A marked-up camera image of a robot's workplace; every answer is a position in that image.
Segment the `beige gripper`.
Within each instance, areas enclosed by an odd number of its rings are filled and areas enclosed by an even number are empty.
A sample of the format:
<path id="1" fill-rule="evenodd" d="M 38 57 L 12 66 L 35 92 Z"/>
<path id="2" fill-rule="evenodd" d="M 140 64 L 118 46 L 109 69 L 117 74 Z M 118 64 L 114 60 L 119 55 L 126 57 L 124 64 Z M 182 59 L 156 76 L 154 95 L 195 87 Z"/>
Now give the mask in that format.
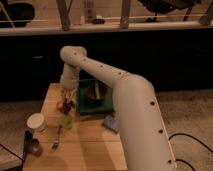
<path id="1" fill-rule="evenodd" d="M 66 90 L 71 91 L 70 101 L 74 99 L 76 90 L 73 90 L 78 87 L 79 83 L 79 74 L 80 69 L 78 67 L 64 64 L 63 72 L 60 77 L 60 84 L 64 88 L 62 90 L 62 101 L 66 101 Z"/>

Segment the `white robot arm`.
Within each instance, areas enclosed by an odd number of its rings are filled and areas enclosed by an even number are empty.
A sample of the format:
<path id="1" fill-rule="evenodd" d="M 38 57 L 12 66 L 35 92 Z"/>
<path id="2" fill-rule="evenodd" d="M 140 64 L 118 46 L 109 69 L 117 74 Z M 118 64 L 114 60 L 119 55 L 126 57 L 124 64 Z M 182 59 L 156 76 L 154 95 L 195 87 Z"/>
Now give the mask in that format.
<path id="1" fill-rule="evenodd" d="M 80 70 L 112 88 L 113 108 L 128 171 L 177 170 L 151 82 L 89 58 L 86 49 L 80 46 L 63 47 L 60 57 L 64 62 L 60 83 L 65 90 L 77 88 Z"/>

